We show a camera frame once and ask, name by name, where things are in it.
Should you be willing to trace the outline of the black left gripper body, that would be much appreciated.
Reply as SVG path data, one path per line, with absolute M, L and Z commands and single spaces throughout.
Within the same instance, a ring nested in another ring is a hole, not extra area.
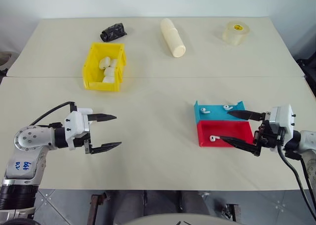
M 75 135 L 74 146 L 84 147 L 85 153 L 91 153 L 91 138 L 90 138 L 90 123 L 88 121 L 88 115 L 82 113 L 75 114 Z

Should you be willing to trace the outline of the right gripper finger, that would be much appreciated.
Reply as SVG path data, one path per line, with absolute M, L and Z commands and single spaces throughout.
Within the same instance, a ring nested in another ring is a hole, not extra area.
M 257 145 L 249 144 L 246 141 L 235 138 L 235 137 L 220 136 L 220 139 L 237 149 L 250 152 L 254 156 L 260 155 L 260 147 Z
M 236 118 L 243 119 L 243 120 L 254 120 L 254 121 L 262 121 L 265 119 L 266 113 L 265 112 L 252 112 L 247 110 L 233 110 L 228 111 L 227 114 L 232 115 Z

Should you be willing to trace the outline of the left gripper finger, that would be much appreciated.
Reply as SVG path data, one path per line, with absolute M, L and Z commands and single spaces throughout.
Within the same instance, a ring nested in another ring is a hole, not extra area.
M 117 117 L 110 114 L 93 113 L 93 114 L 88 114 L 87 118 L 88 118 L 88 121 L 102 122 L 102 121 L 113 120 L 113 119 L 116 119 Z
M 109 151 L 111 149 L 116 148 L 117 146 L 121 145 L 121 142 L 112 142 L 112 143 L 106 143 L 106 144 L 102 144 L 100 147 L 92 147 L 92 145 L 90 145 L 90 154 L 97 154 L 97 153 L 102 153 L 102 152 L 106 152 Z

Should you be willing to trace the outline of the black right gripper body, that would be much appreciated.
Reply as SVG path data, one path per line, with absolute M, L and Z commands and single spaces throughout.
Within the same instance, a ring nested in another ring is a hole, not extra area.
M 274 149 L 283 146 L 283 127 L 279 123 L 270 123 L 270 116 L 270 112 L 260 114 L 259 121 L 262 123 L 254 133 L 253 143 L 259 147 Z

